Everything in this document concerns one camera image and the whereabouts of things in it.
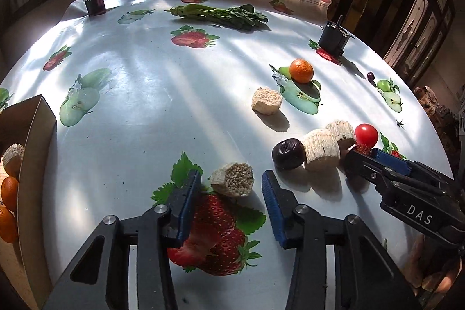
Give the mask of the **person's right hand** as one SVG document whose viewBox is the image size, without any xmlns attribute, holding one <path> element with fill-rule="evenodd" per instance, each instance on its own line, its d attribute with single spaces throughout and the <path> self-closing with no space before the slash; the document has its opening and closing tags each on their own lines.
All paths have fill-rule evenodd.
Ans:
<svg viewBox="0 0 465 310">
<path fill-rule="evenodd" d="M 417 290 L 446 294 L 462 268 L 457 252 L 436 240 L 419 234 L 401 271 L 405 279 Z"/>
</svg>

